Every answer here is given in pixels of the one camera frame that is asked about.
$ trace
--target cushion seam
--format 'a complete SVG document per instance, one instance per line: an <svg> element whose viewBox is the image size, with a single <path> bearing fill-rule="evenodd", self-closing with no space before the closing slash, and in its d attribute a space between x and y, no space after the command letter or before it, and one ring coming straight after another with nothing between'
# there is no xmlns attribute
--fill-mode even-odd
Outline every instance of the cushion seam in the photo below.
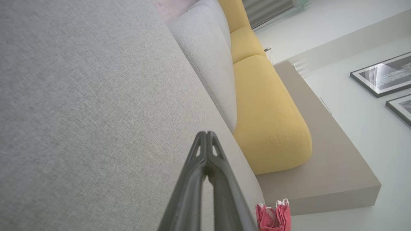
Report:
<svg viewBox="0 0 411 231"><path fill-rule="evenodd" d="M243 58L242 60L240 60L240 61L243 61L243 60L245 60L245 59L248 59L248 58L251 58L251 57L254 57L254 56L261 56L261 57L265 57L265 56L262 56L262 55L252 55L252 56L248 56L248 57L245 57L245 58Z"/></svg>
<svg viewBox="0 0 411 231"><path fill-rule="evenodd" d="M238 29L236 29L235 31L233 31L233 32L231 32L230 33L230 38L231 38L231 34L232 33L235 33L236 31L238 31L238 30L241 30L241 29L243 29L243 28L245 28L245 29L248 29L247 27L241 27L241 28L238 28ZM240 59L240 60L238 60L237 62L234 62L234 60L233 60L233 64L236 64L236 63L238 63L239 61L241 61L241 60L244 60L244 59L246 59L246 58L248 58L248 57L245 57L245 58L243 58L243 59Z"/></svg>
<svg viewBox="0 0 411 231"><path fill-rule="evenodd" d="M215 96L213 90L211 89L211 87L210 87L210 85L208 84L207 80L204 78L204 74L202 73L201 69L200 69L199 66L197 65L197 62L196 62L195 59L193 58L193 55L191 55L191 52L190 52L190 50L189 50L188 47L187 47L187 44L186 44L186 42L185 42L185 30L186 30L186 28L188 27L188 25L191 25L191 23L187 24L187 25L184 27L183 32L182 32L182 39L183 39L183 42L184 42L184 46L185 46L188 54L190 55L191 59L194 61L195 66L197 67L197 69L199 70L200 74L202 75L202 77L203 77L203 79L204 79L204 82L207 84L207 88L210 90L210 92L211 92L211 94L213 95L213 97L214 97L215 101L217 102L218 106L221 108L222 113L223 113L222 116L224 117L223 119L225 119L224 121L227 121L227 122L230 124L230 127L234 128L234 126L232 126L229 118L227 117L225 111L223 110L223 107L221 106L220 102L218 101L217 97Z"/></svg>

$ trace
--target sofa base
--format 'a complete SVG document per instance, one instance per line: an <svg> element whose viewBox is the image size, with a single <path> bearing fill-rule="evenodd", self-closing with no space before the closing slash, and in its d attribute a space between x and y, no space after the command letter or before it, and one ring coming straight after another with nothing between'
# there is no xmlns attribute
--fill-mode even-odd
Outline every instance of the sofa base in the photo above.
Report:
<svg viewBox="0 0 411 231"><path fill-rule="evenodd" d="M299 167L257 175L267 206L288 198L301 215L374 205L381 183L289 62L274 66L312 137L312 158Z"/></svg>

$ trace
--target yellow sofa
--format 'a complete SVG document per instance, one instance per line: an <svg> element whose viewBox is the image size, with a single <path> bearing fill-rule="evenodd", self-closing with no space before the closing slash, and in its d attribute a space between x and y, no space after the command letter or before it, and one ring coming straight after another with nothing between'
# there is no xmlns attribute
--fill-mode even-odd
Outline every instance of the yellow sofa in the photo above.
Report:
<svg viewBox="0 0 411 231"><path fill-rule="evenodd" d="M256 175L305 163L312 154L308 127L252 31L241 0L219 2L231 34L234 138Z"/></svg>

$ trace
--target picture frame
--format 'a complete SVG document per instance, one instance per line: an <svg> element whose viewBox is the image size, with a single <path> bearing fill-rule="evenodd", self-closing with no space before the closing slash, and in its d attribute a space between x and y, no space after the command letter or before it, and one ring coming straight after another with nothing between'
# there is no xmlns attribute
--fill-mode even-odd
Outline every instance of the picture frame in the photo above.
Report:
<svg viewBox="0 0 411 231"><path fill-rule="evenodd" d="M353 71L350 77L377 98L411 88L411 52Z"/></svg>
<svg viewBox="0 0 411 231"><path fill-rule="evenodd" d="M411 94L389 100L386 106L411 127Z"/></svg>

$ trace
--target red towel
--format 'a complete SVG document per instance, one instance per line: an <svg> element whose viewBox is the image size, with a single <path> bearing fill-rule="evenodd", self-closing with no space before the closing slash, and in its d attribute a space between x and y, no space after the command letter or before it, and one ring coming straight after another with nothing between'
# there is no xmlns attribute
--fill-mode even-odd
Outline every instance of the red towel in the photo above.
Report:
<svg viewBox="0 0 411 231"><path fill-rule="evenodd" d="M277 208L256 205L260 231L291 231L291 213L288 199L277 201Z"/></svg>

